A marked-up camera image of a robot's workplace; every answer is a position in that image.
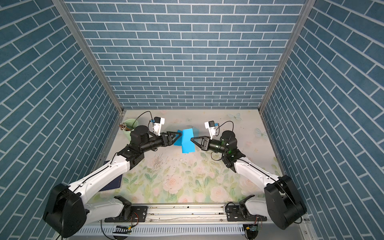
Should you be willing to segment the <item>blue paper sheet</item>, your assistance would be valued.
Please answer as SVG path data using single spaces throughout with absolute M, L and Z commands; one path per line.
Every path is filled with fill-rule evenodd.
M 174 143 L 174 146 L 182 147 L 183 154 L 189 154 L 195 152 L 195 144 L 191 141 L 191 138 L 194 138 L 193 129 L 184 129 L 177 130 L 178 133 L 181 133 L 181 137 L 177 139 Z

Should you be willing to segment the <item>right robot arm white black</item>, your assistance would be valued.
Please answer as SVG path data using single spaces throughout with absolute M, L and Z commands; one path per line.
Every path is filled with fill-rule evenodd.
M 285 230 L 307 213 L 294 181 L 287 175 L 280 177 L 255 165 L 238 149 L 234 132 L 224 131 L 219 140 L 203 136 L 191 138 L 191 142 L 203 151 L 220 153 L 227 168 L 264 190 L 264 200 L 249 195 L 239 202 L 238 209 L 245 220 L 249 221 L 256 215 L 263 216 Z

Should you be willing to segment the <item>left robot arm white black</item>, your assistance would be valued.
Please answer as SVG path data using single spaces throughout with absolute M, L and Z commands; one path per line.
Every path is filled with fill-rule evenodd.
M 181 136 L 179 132 L 155 134 L 147 126 L 137 126 L 131 131 L 130 143 L 109 162 L 69 185 L 56 185 L 48 197 L 43 220 L 63 238 L 99 220 L 129 221 L 132 203 L 126 198 L 115 196 L 94 205 L 89 204 L 89 200 L 114 179 L 132 170 L 144 159 L 145 152 L 172 146 Z

